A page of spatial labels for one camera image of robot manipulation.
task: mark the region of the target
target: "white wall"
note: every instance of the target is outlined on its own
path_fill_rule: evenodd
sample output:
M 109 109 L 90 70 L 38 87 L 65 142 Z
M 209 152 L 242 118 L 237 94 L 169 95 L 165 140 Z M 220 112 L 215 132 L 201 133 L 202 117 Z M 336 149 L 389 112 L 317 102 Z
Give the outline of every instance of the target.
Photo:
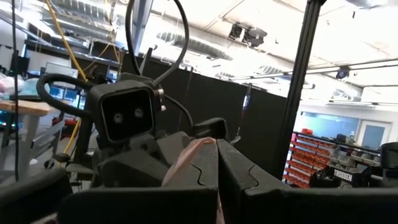
M 47 62 L 55 63 L 58 65 L 71 66 L 70 59 L 59 58 L 51 55 L 46 55 L 40 52 L 34 52 L 32 50 L 27 51 L 29 60 L 29 71 L 39 71 L 40 67 L 45 67 Z
M 304 111 L 391 123 L 392 128 L 388 142 L 398 141 L 398 111 L 381 110 L 380 108 L 350 108 L 342 106 L 309 105 L 301 103 L 297 112 L 297 118 L 299 118 L 300 112 Z
M 17 39 L 17 50 L 19 51 L 19 55 L 21 55 L 22 49 L 24 47 L 26 35 L 16 30 L 16 39 Z M 8 45 L 12 47 L 12 26 L 3 20 L 0 20 L 0 44 Z M 12 49 L 7 49 L 5 47 L 0 48 L 0 65 L 10 69 L 12 59 Z

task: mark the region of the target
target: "wooden table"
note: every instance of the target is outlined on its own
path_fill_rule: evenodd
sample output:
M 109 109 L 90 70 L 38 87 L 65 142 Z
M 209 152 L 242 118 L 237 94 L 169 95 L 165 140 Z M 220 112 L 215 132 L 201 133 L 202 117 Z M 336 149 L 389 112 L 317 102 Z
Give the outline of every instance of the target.
M 57 110 L 47 103 L 44 102 L 32 102 L 32 101 L 18 101 L 18 113 L 26 116 L 26 120 L 23 124 L 24 129 L 27 130 L 24 138 L 19 138 L 19 176 L 20 179 L 25 177 L 29 168 L 29 162 L 32 158 L 36 158 L 38 155 L 43 153 L 48 148 L 43 148 L 43 143 L 48 141 L 52 136 L 55 139 L 52 141 L 53 152 L 57 151 L 58 142 L 61 135 L 61 130 L 65 125 L 63 118 L 62 122 L 59 122 L 55 126 L 48 128 L 37 135 L 37 128 L 39 127 L 40 117 L 46 116 Z M 15 112 L 15 102 L 9 100 L 0 100 L 0 110 L 4 110 L 10 113 L 12 116 Z M 12 122 L 7 122 L 6 128 L 3 134 L 2 148 L 0 151 L 0 174 L 3 176 L 13 175 L 14 171 L 4 170 L 6 157 L 9 151 L 15 151 L 14 144 L 8 145 L 9 135 L 12 128 Z

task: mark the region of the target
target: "workshop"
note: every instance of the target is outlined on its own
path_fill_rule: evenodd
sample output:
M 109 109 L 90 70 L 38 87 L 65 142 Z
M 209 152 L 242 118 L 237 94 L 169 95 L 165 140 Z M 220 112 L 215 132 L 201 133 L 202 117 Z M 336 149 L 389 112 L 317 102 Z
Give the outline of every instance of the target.
M 395 0 L 0 0 L 0 224 L 391 222 L 396 22 Z

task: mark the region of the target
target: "black cable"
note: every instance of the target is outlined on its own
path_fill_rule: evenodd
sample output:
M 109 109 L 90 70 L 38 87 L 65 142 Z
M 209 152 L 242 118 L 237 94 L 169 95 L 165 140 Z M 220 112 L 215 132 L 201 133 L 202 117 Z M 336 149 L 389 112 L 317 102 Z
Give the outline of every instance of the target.
M 180 11 L 181 14 L 181 18 L 182 18 L 182 22 L 183 22 L 183 26 L 184 26 L 184 33 L 185 33 L 185 42 L 184 45 L 182 47 L 180 56 L 178 56 L 178 59 L 175 61 L 175 63 L 163 74 L 161 74 L 159 77 L 157 77 L 154 80 L 154 86 L 158 85 L 163 79 L 165 79 L 167 76 L 169 76 L 172 72 L 174 72 L 174 70 L 176 70 L 178 68 L 178 66 L 181 64 L 185 53 L 187 53 L 188 50 L 188 43 L 189 43 L 189 24 L 188 24 L 188 19 L 187 19 L 187 15 L 185 15 L 185 11 L 180 3 L 179 0 L 174 0 L 175 4 L 178 7 L 178 10 Z M 134 55 L 134 48 L 132 46 L 132 38 L 131 38 L 131 26 L 132 26 L 132 22 L 131 22 L 131 16 L 132 16 L 132 8 L 134 6 L 134 0 L 130 0 L 129 4 L 127 5 L 127 9 L 126 9 L 126 40 L 127 40 L 127 47 L 129 49 L 129 54 L 131 57 L 131 63 L 132 63 L 132 67 L 134 69 L 134 72 L 136 73 L 136 75 L 140 75 L 142 76 L 142 73 L 139 71 L 139 66 L 137 63 L 137 59 L 136 56 Z
M 48 103 L 50 106 L 54 108 L 66 112 L 68 114 L 72 114 L 78 116 L 80 118 L 92 119 L 92 115 L 89 111 L 85 111 L 74 106 L 67 105 L 62 101 L 55 99 L 50 93 L 45 90 L 45 84 L 52 82 L 66 82 L 72 85 L 76 85 L 84 90 L 91 89 L 94 84 L 84 82 L 83 80 L 78 80 L 77 78 L 69 77 L 67 75 L 61 74 L 45 74 L 40 76 L 37 80 L 36 89 L 37 94 L 41 97 L 41 99 Z
M 14 58 L 13 70 L 14 70 L 14 88 L 15 88 L 14 100 L 15 100 L 15 136 L 16 136 L 14 174 L 15 174 L 15 180 L 18 181 L 19 180 L 19 126 L 18 126 L 19 104 L 18 104 L 18 74 L 17 74 L 18 52 L 17 52 L 17 29 L 16 29 L 16 19 L 15 19 L 15 0 L 11 1 L 11 6 L 12 6 L 12 48 L 14 49 L 12 57 Z
M 189 125 L 190 125 L 190 127 L 192 128 L 192 127 L 193 127 L 193 120 L 192 120 L 192 117 L 191 117 L 191 114 L 189 113 L 189 111 L 188 111 L 181 103 L 179 103 L 177 100 L 175 100 L 175 99 L 169 97 L 168 95 L 165 94 L 165 95 L 164 95 L 164 98 L 165 98 L 167 101 L 169 101 L 170 103 L 172 103 L 172 104 L 174 104 L 175 106 L 177 106 L 178 108 L 180 108 L 180 109 L 185 113 L 185 116 L 186 116 L 187 119 L 188 119 Z

